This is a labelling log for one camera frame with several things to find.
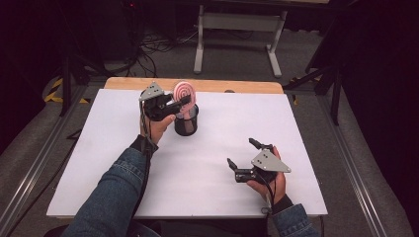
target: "black wristband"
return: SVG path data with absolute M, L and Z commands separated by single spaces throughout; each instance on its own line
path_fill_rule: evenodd
M 147 156 L 147 153 L 153 156 L 154 152 L 158 149 L 158 146 L 154 144 L 152 141 L 148 140 L 142 135 L 139 135 L 136 140 L 132 143 L 130 148 L 134 148 L 135 150 L 141 152 L 143 155 Z
M 280 201 L 274 204 L 274 206 L 272 207 L 272 214 L 274 215 L 276 213 L 279 213 L 291 206 L 293 206 L 293 202 L 287 195 L 285 195 L 283 196 L 283 198 L 280 199 Z

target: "pink spiral lollipop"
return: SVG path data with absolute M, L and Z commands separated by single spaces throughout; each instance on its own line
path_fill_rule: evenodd
M 181 81 L 176 84 L 175 89 L 173 90 L 173 100 L 175 102 L 178 102 L 189 95 L 191 95 L 191 102 L 184 105 L 179 112 L 179 114 L 183 115 L 184 119 L 191 119 L 190 110 L 194 107 L 196 102 L 195 89 L 191 83 L 186 81 Z

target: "human hand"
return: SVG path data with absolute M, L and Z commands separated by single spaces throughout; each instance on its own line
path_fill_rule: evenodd
M 274 155 L 278 157 L 278 159 L 281 159 L 280 153 L 278 152 L 276 146 L 274 146 Z M 250 186 L 250 188 L 252 188 L 256 192 L 258 192 L 263 199 L 266 199 L 267 195 L 269 194 L 268 188 L 265 185 L 261 185 L 256 181 L 248 181 L 247 185 Z M 278 172 L 277 178 L 274 181 L 272 181 L 269 184 L 269 186 L 271 187 L 271 190 L 274 192 L 274 203 L 272 203 L 272 205 L 274 205 L 286 195 L 286 177 L 284 173 Z
M 170 115 L 164 118 L 162 121 L 153 121 L 150 120 L 147 116 L 145 116 L 145 124 L 147 126 L 147 131 L 151 137 L 151 141 L 157 145 L 158 141 L 163 136 L 163 133 L 166 131 L 167 126 L 172 123 L 176 118 L 175 115 Z M 145 136 L 144 126 L 142 125 L 142 119 L 139 122 L 140 127 L 140 134 Z

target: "white board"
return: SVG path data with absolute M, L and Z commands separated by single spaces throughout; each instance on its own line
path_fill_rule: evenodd
M 139 133 L 140 91 L 100 90 L 47 215 L 73 217 L 102 175 Z M 198 130 L 180 136 L 172 123 L 151 160 L 140 218 L 264 217 L 259 194 L 238 184 L 226 158 L 251 168 L 252 137 L 278 147 L 292 168 L 287 194 L 309 215 L 327 214 L 286 95 L 197 93 Z

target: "denim sleeve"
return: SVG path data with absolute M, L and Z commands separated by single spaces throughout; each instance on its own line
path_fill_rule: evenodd
M 126 236 L 139 199 L 146 159 L 127 148 L 80 207 L 62 236 Z
M 281 237 L 319 236 L 302 204 L 293 205 L 273 215 L 272 219 Z

